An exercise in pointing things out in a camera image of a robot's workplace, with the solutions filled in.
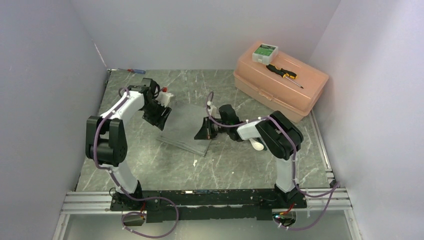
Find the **pink plastic toolbox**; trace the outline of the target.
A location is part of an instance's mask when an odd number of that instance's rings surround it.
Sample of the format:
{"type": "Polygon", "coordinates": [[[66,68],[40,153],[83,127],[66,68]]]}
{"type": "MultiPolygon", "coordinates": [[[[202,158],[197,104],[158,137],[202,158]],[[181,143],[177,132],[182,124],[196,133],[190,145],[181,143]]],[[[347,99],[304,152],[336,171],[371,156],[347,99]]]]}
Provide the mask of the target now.
{"type": "Polygon", "coordinates": [[[252,61],[252,53],[260,44],[264,43],[256,42],[239,57],[233,72],[235,87],[298,123],[312,110],[329,76],[278,50],[271,64],[297,74],[295,81],[304,87],[302,89],[287,78],[269,71],[266,65],[252,61]]]}

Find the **white ceramic spoon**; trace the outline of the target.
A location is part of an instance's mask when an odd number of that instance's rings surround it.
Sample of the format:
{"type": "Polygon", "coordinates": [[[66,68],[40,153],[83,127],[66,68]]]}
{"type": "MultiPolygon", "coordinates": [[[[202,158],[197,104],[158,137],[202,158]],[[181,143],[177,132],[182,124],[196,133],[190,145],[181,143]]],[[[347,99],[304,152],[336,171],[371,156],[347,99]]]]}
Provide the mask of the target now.
{"type": "Polygon", "coordinates": [[[250,138],[249,142],[256,151],[263,151],[265,149],[264,145],[254,138],[250,138]]]}

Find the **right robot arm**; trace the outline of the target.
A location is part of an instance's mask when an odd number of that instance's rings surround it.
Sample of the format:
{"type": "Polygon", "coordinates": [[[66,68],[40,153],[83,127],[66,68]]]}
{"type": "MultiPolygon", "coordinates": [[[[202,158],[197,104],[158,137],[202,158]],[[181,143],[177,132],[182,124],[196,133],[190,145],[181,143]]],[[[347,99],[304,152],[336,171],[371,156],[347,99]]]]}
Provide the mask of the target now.
{"type": "Polygon", "coordinates": [[[223,133],[236,142],[249,141],[259,151],[270,151],[276,159],[276,203],[289,207],[300,194],[294,170],[296,154],[304,140],[300,130],[278,110],[265,117],[240,120],[230,104],[216,108],[207,101],[205,109],[207,116],[194,139],[212,140],[223,133]]]}

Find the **aluminium rail frame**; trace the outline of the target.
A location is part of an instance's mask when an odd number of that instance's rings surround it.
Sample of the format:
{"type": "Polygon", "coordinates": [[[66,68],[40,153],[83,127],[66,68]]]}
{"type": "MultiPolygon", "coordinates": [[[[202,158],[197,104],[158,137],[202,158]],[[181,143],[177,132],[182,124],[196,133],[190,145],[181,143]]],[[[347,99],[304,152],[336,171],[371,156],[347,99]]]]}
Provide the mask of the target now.
{"type": "MultiPolygon", "coordinates": [[[[330,189],[327,188],[306,188],[306,191],[312,195],[321,194],[330,189]]],[[[306,216],[312,216],[313,211],[321,211],[328,200],[328,195],[321,198],[307,197],[307,207],[297,209],[296,211],[306,211],[306,216]]],[[[57,223],[56,230],[53,234],[53,240],[65,239],[65,232],[67,229],[68,221],[71,215],[124,215],[129,213],[129,210],[112,210],[111,204],[113,203],[112,197],[108,191],[70,191],[67,192],[60,210],[61,216],[57,223]]],[[[233,207],[241,208],[241,204],[207,204],[205,207],[233,207]]],[[[363,240],[363,236],[357,223],[350,196],[346,188],[337,188],[329,205],[326,209],[327,212],[336,211],[343,212],[348,226],[348,232],[353,240],[363,240]]]]}

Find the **small green white box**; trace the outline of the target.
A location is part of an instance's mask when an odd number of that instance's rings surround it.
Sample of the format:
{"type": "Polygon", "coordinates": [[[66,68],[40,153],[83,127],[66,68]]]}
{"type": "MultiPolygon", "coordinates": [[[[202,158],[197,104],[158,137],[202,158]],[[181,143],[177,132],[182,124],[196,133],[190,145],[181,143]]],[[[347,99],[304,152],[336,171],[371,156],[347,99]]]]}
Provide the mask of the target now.
{"type": "Polygon", "coordinates": [[[278,55],[278,53],[279,53],[278,46],[262,43],[252,53],[252,61],[256,63],[261,63],[267,66],[272,63],[272,61],[278,55]]]}

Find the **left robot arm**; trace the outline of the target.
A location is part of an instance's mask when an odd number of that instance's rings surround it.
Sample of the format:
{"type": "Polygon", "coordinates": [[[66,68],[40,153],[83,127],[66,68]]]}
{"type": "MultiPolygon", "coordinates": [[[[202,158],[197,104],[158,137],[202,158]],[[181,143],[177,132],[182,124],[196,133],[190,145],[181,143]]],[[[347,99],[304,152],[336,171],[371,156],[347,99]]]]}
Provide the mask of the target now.
{"type": "Polygon", "coordinates": [[[175,96],[151,78],[143,78],[139,85],[121,87],[118,95],[119,100],[110,109],[87,119],[85,154],[96,168],[109,174],[116,192],[124,195],[124,204],[137,210],[143,205],[144,196],[141,183],[126,162],[126,125],[137,112],[142,112],[147,123],[163,130],[175,96]]]}

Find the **grey cloth napkin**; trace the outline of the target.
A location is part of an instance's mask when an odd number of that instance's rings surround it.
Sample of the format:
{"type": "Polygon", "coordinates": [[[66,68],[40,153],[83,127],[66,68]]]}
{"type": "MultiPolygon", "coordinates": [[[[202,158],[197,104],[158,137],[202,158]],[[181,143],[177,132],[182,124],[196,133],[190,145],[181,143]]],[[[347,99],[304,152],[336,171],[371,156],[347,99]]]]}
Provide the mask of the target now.
{"type": "Polygon", "coordinates": [[[166,120],[158,141],[176,146],[199,156],[205,156],[211,140],[195,140],[207,116],[205,109],[191,103],[177,101],[166,120]]]}

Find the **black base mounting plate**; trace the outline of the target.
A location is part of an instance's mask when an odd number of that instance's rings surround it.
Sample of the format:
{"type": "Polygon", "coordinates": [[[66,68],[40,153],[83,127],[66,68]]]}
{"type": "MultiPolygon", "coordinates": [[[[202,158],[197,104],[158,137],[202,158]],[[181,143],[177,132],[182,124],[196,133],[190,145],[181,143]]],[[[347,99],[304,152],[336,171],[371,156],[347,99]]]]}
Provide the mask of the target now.
{"type": "Polygon", "coordinates": [[[146,212],[148,223],[187,220],[256,219],[269,220],[277,210],[305,209],[306,197],[293,190],[283,193],[277,188],[144,190],[128,198],[112,194],[113,212],[146,212]]]}

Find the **black yellow screwdriver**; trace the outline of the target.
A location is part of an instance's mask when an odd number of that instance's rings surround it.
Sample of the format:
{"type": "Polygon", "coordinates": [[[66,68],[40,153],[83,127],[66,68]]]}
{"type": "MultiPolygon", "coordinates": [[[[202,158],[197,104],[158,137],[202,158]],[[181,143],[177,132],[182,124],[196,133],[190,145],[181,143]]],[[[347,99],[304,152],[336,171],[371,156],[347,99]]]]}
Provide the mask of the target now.
{"type": "Polygon", "coordinates": [[[281,76],[282,78],[286,78],[289,81],[291,81],[292,83],[294,83],[296,86],[300,87],[301,89],[304,89],[304,87],[302,85],[300,85],[299,83],[297,83],[295,81],[295,79],[297,78],[297,74],[289,71],[289,70],[285,70],[284,68],[278,68],[275,65],[272,64],[268,64],[266,65],[266,68],[271,71],[272,73],[275,73],[279,76],[281,76]]]}

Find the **red blue screwdriver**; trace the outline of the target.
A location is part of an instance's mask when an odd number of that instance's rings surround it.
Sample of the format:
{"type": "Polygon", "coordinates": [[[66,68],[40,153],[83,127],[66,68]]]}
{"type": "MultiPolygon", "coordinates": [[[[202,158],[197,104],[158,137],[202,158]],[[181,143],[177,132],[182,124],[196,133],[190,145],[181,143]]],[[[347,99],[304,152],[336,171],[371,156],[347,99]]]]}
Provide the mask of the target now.
{"type": "Polygon", "coordinates": [[[146,71],[145,70],[141,70],[141,69],[133,69],[133,68],[124,69],[124,68],[118,68],[118,70],[130,72],[130,73],[135,73],[135,74],[142,74],[142,75],[145,75],[146,74],[146,71]]]}

